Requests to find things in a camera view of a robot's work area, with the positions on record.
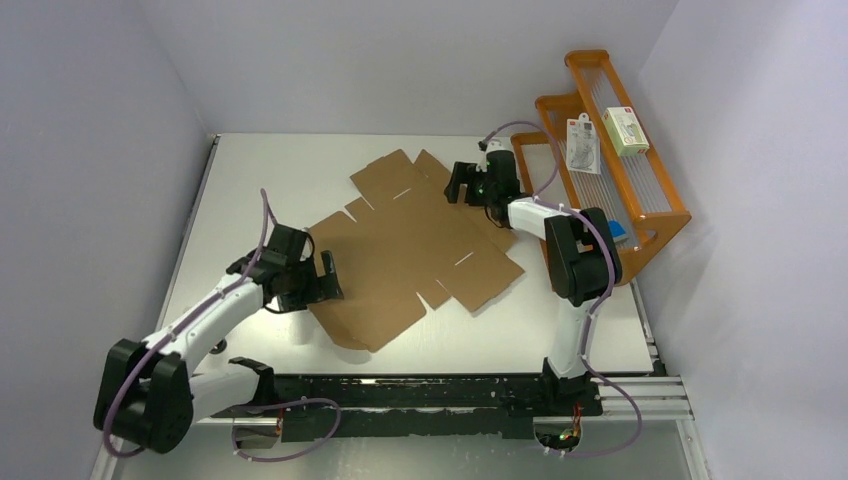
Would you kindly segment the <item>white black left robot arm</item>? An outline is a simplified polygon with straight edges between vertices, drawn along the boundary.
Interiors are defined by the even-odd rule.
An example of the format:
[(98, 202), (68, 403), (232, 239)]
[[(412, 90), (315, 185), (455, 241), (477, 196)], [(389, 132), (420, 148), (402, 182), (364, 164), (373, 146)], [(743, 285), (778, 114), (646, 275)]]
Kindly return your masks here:
[(344, 296), (332, 252), (318, 250), (309, 232), (276, 225), (261, 240), (189, 312), (110, 348), (93, 413), (105, 444), (118, 437), (164, 454), (194, 423), (222, 411), (261, 416), (287, 408), (273, 368), (257, 360), (234, 357), (210, 373), (196, 371), (236, 326), (271, 304), (286, 314)]

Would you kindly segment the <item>brown cardboard box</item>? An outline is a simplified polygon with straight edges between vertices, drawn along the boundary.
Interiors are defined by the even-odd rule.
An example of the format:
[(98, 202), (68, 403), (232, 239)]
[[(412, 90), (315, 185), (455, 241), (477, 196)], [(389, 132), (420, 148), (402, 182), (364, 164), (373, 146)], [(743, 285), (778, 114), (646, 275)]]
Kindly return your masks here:
[(448, 178), (429, 152), (396, 150), (352, 174), (359, 197), (310, 227), (344, 295), (310, 308), (336, 345), (374, 353), (427, 309), (454, 299), (474, 313), (523, 275), (507, 254), (515, 236), (448, 203), (436, 186)]

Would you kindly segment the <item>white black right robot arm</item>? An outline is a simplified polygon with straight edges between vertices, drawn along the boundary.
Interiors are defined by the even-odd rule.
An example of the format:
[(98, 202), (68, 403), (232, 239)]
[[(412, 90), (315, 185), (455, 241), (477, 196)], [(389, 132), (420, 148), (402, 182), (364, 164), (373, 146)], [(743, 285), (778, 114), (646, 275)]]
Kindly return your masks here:
[(542, 406), (562, 414), (578, 399), (571, 381), (609, 381), (589, 360), (592, 326), (623, 268), (603, 209), (573, 209), (524, 192), (513, 152), (490, 145), (482, 164), (456, 162), (444, 188), (451, 204), (481, 207), (493, 224), (529, 233), (545, 243), (547, 271), (559, 299), (557, 330), (545, 366), (556, 377), (539, 391)]

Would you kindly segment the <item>orange wooden tiered rack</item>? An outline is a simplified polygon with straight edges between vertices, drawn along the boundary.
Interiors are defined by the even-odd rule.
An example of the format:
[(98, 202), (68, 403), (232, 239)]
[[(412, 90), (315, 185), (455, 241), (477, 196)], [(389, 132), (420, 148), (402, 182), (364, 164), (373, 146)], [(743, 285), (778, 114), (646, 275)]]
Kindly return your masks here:
[(599, 207), (610, 220), (621, 224), (627, 238), (618, 244), (623, 265), (623, 284), (629, 283), (691, 220), (660, 155), (653, 147), (644, 153), (618, 156), (602, 116), (609, 107), (634, 104), (619, 78), (607, 51), (574, 50), (565, 55), (576, 90), (543, 95), (535, 107), (540, 120), (565, 145), (566, 121), (585, 113), (599, 127), (600, 172), (569, 171), (556, 161), (557, 186), (562, 186), (569, 204), (577, 208)]

